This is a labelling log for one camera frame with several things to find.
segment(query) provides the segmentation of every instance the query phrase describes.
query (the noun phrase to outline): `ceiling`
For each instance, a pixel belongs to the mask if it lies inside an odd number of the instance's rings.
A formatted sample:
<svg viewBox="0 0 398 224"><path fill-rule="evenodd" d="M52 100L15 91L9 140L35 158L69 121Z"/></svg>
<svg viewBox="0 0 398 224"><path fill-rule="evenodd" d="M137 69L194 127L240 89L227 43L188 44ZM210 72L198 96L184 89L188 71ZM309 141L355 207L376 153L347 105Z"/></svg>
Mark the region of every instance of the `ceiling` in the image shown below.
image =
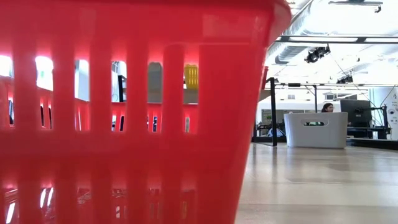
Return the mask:
<svg viewBox="0 0 398 224"><path fill-rule="evenodd" d="M294 15L284 35L398 37L398 0L287 0ZM350 1L364 5L347 5ZM315 63L304 58L325 44L274 43L268 48L267 77L280 82L336 83L352 75L354 83L398 84L398 45L330 44L331 53Z"/></svg>

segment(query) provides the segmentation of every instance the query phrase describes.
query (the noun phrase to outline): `gray floor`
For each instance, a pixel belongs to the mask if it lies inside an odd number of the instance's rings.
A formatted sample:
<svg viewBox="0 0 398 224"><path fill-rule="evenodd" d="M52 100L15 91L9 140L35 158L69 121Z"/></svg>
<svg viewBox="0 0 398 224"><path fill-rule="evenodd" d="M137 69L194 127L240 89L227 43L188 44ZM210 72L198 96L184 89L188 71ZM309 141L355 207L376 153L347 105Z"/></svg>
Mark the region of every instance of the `gray floor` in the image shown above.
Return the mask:
<svg viewBox="0 0 398 224"><path fill-rule="evenodd" d="M398 223L398 151L253 144L236 223Z"/></svg>

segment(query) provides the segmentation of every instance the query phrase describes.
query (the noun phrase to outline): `red plastic basket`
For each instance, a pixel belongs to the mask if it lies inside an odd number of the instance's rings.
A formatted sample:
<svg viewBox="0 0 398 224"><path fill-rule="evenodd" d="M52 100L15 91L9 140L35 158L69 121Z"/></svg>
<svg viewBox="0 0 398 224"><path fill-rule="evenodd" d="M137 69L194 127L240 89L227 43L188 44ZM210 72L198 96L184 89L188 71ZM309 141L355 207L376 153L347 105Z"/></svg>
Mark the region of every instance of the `red plastic basket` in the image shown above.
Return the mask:
<svg viewBox="0 0 398 224"><path fill-rule="evenodd" d="M15 76L0 83L0 184L14 189L0 220L16 203L13 223L233 223L264 49L289 22L282 0L0 2ZM36 87L36 55L53 60L53 92ZM74 99L75 59L90 63L90 102ZM107 94L111 60L127 64L123 105ZM147 104L149 61L164 66L161 105ZM199 66L197 106L182 103L185 63Z"/></svg>

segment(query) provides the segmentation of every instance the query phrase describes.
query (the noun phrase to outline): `dark hair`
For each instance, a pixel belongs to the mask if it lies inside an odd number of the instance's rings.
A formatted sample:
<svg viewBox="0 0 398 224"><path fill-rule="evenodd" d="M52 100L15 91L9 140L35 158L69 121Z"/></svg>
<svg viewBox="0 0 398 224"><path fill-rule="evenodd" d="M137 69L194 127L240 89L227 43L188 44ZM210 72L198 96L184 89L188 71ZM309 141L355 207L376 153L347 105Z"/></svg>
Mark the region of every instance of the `dark hair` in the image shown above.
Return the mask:
<svg viewBox="0 0 398 224"><path fill-rule="evenodd" d="M332 104L332 103L325 103L325 105L323 105L323 108L322 108L321 112L322 112L322 113L327 112L326 109L327 109L329 106L333 106L333 104Z"/></svg>

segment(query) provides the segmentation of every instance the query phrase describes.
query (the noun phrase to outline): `person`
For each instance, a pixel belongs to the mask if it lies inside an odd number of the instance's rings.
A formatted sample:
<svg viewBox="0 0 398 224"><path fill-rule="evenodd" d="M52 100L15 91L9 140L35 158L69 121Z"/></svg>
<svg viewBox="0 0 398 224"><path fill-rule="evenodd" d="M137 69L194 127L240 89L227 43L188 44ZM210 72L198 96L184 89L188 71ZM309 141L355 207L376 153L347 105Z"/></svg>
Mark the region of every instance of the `person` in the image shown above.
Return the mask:
<svg viewBox="0 0 398 224"><path fill-rule="evenodd" d="M321 112L322 113L332 113L334 109L335 109L335 107L333 106L333 104L325 103L325 105L323 105Z"/></svg>

